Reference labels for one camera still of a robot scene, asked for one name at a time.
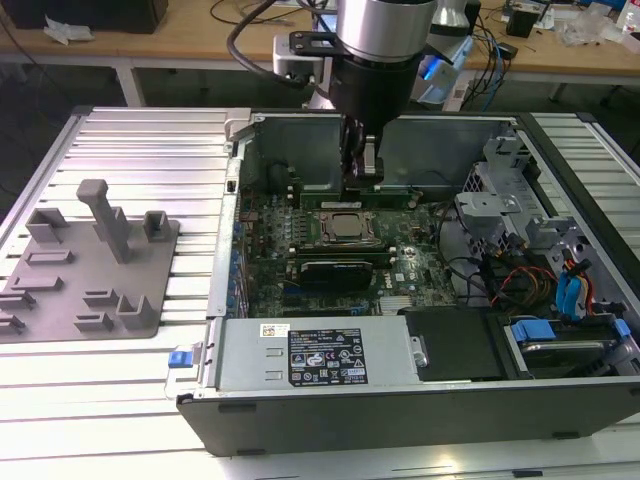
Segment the power supply label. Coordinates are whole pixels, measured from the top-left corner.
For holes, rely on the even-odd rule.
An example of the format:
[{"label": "power supply label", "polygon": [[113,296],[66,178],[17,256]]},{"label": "power supply label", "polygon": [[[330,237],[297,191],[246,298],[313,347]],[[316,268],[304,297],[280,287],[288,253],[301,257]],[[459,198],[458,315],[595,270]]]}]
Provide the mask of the power supply label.
[{"label": "power supply label", "polygon": [[289,383],[294,387],[369,383],[360,329],[290,330]]}]

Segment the cpu socket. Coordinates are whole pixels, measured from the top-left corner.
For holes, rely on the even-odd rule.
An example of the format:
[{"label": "cpu socket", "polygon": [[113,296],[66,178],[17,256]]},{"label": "cpu socket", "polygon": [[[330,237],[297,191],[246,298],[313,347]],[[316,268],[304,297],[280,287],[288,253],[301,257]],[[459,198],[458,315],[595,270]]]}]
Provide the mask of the cpu socket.
[{"label": "cpu socket", "polygon": [[359,212],[322,212],[318,215],[322,244],[375,241],[372,216]]}]

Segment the slotted aluminum surface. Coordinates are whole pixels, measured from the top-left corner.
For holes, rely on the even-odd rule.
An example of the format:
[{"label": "slotted aluminum surface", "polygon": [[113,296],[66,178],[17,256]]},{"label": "slotted aluminum surface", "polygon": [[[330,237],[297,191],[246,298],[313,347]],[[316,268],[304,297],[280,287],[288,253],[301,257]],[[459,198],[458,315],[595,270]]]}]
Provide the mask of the slotted aluminum surface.
[{"label": "slotted aluminum surface", "polygon": [[[534,117],[620,235],[640,258],[640,168],[598,124],[572,113]],[[546,176],[540,183],[560,215],[569,211]]]},{"label": "slotted aluminum surface", "polygon": [[[211,457],[174,401],[165,399],[163,385],[168,353],[205,334],[226,164],[224,113],[98,109],[77,122],[52,159],[56,168],[34,203],[87,218],[74,205],[75,186],[83,178],[107,177],[114,205],[126,202],[129,215],[150,207],[173,212],[182,234],[156,337],[0,345],[2,478],[464,479],[513,478],[514,469],[541,469],[545,478],[565,480],[639,477],[640,416],[568,441]],[[28,213],[0,247],[0,287],[29,240],[23,226]],[[195,369],[179,373],[185,386],[196,376]]]}]

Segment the lab floor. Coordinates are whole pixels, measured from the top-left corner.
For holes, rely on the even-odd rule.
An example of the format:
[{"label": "lab floor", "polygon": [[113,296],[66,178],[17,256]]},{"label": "lab floor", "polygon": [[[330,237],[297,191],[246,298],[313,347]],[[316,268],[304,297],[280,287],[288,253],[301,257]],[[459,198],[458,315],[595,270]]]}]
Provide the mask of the lab floor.
[{"label": "lab floor", "polygon": [[[28,81],[24,84],[0,79],[0,221],[56,138],[72,105],[124,106],[111,69],[48,67],[47,74],[62,85],[64,94],[38,69],[25,70]],[[147,103],[154,107],[297,108],[309,98],[307,91],[293,91],[241,71],[207,72],[207,89],[201,88],[195,71],[142,70],[140,74]],[[608,107],[600,105],[611,90],[608,86],[571,85],[558,103],[548,100],[550,90],[547,84],[506,82],[489,111],[590,112],[640,163],[640,89],[617,91]],[[465,110],[476,110],[483,103],[480,99]]]}]

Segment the motherboard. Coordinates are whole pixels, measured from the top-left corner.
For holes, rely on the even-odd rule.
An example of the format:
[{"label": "motherboard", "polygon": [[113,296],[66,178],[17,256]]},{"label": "motherboard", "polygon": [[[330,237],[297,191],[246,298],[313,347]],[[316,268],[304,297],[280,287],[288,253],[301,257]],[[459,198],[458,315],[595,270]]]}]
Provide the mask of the motherboard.
[{"label": "motherboard", "polygon": [[395,315],[456,303],[435,246],[439,204],[311,208],[251,192],[240,203],[250,318]]}]

